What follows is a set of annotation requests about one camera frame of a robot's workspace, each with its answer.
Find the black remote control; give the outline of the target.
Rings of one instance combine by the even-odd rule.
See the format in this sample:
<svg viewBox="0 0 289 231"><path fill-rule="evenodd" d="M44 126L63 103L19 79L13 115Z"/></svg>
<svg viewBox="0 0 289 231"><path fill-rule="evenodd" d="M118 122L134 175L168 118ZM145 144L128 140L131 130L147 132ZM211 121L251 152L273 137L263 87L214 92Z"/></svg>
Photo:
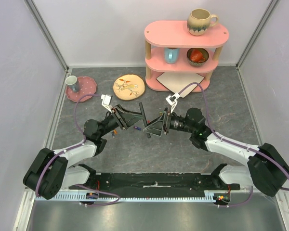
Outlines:
<svg viewBox="0 0 289 231"><path fill-rule="evenodd" d="M146 119L146 116L145 116L145 111L144 111L143 104L141 102L139 103L139 107L140 107L141 114L143 116L144 128L146 128L147 127L147 119Z"/></svg>

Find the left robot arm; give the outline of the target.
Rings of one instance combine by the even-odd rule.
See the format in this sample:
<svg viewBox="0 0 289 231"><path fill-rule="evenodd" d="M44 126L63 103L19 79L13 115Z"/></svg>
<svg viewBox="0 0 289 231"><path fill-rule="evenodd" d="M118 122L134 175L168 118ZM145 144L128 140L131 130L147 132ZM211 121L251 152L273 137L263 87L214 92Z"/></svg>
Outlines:
<svg viewBox="0 0 289 231"><path fill-rule="evenodd" d="M75 163L100 154L107 140L104 135L116 128L126 130L138 121L146 121L143 105L140 111L133 112L116 105L107 112L102 121L89 119L84 124L84 139L72 146L50 150L43 148L39 151L23 178L23 184L32 189L36 196L52 199L71 174L79 173L79 183L85 189L92 189L96 184L96 177L91 174L91 168L84 165L70 170Z"/></svg>

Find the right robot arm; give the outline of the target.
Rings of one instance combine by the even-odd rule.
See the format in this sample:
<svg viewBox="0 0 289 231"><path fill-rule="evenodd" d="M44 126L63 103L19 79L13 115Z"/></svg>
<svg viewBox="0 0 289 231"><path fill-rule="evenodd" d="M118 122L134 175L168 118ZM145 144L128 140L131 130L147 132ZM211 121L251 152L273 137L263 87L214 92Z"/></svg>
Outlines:
<svg viewBox="0 0 289 231"><path fill-rule="evenodd" d="M188 109L185 117L165 110L147 124L144 132L157 136L168 134L170 130L187 132L196 148L222 154L242 164L240 167L225 165L214 174L211 184L215 189L223 189L227 184L251 185L274 197L283 188L289 176L289 166L273 145L251 145L227 138L211 130L205 120L198 108Z"/></svg>

